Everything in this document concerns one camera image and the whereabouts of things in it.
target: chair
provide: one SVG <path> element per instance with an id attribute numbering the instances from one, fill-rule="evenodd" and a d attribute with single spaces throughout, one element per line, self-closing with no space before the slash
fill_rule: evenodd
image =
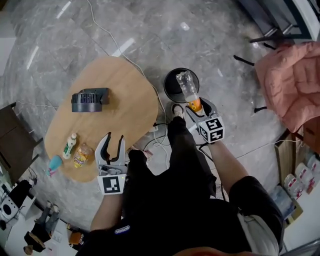
<path id="1" fill-rule="evenodd" d="M 255 67 L 266 101 L 266 106 L 256 108 L 255 113 L 273 110 L 292 133 L 320 116 L 319 42 L 282 45 L 255 64 L 233 57 Z"/>

